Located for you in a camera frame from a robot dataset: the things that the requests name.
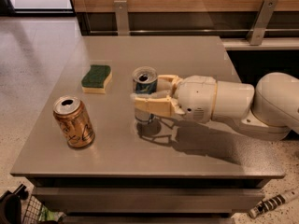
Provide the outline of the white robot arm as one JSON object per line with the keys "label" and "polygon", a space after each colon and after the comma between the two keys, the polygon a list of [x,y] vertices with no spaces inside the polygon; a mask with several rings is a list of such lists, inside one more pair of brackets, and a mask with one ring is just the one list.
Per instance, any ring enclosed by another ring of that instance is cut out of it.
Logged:
{"label": "white robot arm", "polygon": [[213,77],[160,75],[152,94],[131,94],[136,109],[197,123],[222,122],[246,136],[278,141],[299,133],[299,79],[263,76],[255,86]]}

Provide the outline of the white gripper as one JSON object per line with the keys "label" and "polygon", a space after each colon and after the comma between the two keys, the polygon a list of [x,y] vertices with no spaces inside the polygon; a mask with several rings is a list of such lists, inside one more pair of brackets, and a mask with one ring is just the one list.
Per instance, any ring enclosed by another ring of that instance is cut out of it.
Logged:
{"label": "white gripper", "polygon": [[217,81],[213,77],[191,76],[182,80],[177,75],[159,75],[156,91],[152,94],[132,93],[134,107],[165,118],[180,115],[198,123],[211,120],[217,91]]}

